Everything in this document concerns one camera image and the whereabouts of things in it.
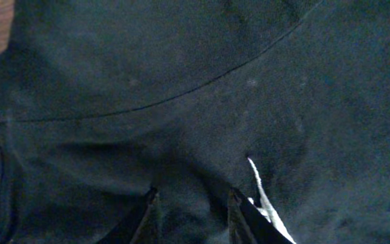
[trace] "dark fabric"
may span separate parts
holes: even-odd
[[[98,244],[162,243],[160,197],[153,188]]]
[[[0,243],[96,243],[155,187],[229,243],[263,186],[297,243],[390,243],[390,1],[16,1]]]
[[[231,244],[291,244],[238,189],[229,193],[228,228]]]

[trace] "white fabric strip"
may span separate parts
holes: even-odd
[[[296,244],[295,240],[290,236],[288,233],[287,229],[285,228],[284,223],[282,222],[281,218],[279,218],[278,212],[274,209],[274,206],[270,203],[269,199],[267,198],[267,195],[265,194],[263,190],[263,185],[261,184],[261,178],[259,175],[259,172],[257,170],[257,166],[255,166],[255,163],[252,161],[252,159],[248,158],[249,163],[251,164],[255,178],[257,179],[257,186],[258,186],[258,191],[260,192],[260,202],[262,206],[262,210],[258,208],[258,210],[263,214],[269,222],[271,222],[275,228],[281,232],[282,235],[284,235],[289,241],[292,243]]]

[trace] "black shirt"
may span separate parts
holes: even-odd
[[[16,1],[0,243],[95,243],[150,189],[228,243],[246,157],[297,243],[390,243],[390,1]]]

